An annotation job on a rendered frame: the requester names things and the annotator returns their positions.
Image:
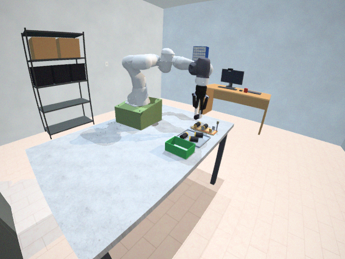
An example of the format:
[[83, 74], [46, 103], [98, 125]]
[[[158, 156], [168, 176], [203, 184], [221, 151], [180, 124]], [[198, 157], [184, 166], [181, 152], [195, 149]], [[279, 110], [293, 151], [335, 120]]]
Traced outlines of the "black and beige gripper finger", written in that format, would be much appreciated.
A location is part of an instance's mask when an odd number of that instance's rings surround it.
[[199, 98], [198, 98], [199, 94], [197, 94], [197, 97], [196, 97], [196, 94], [195, 93], [192, 93], [192, 106], [195, 108], [195, 114], [194, 115], [197, 115], [197, 112], [198, 112], [198, 104], [199, 104]]
[[199, 119], [202, 118], [202, 113], [203, 113], [203, 110], [206, 109], [206, 105], [207, 105], [207, 102], [208, 102], [208, 99], [209, 99], [209, 96], [207, 96], [205, 94], [205, 101], [204, 101], [204, 98], [202, 99], [202, 94], [200, 94], [200, 109], [199, 109]]

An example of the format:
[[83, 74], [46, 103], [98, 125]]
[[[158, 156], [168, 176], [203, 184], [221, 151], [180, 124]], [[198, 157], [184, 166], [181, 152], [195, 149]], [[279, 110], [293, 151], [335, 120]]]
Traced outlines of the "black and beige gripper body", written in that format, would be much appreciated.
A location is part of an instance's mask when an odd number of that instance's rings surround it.
[[199, 85], [196, 85], [196, 96], [197, 94], [199, 94], [198, 98], [200, 98], [200, 94], [202, 94], [202, 99], [205, 97], [205, 94], [206, 94], [206, 89], [207, 89], [207, 86], [199, 86]]

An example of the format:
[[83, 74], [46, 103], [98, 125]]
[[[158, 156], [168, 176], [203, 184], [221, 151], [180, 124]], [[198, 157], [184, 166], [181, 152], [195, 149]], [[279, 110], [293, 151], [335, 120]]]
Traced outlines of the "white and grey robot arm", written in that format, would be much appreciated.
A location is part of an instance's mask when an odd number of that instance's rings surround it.
[[146, 77], [140, 70], [159, 66], [160, 71], [168, 73], [171, 71], [172, 64], [177, 69], [188, 70], [191, 75], [195, 75], [195, 84], [199, 86], [207, 86], [209, 76], [213, 72], [209, 58], [199, 57], [198, 60], [193, 61], [174, 56], [174, 52], [169, 48], [161, 51], [161, 58], [156, 54], [128, 55], [122, 59], [122, 66], [130, 74], [133, 88], [125, 103], [134, 107], [149, 104]]

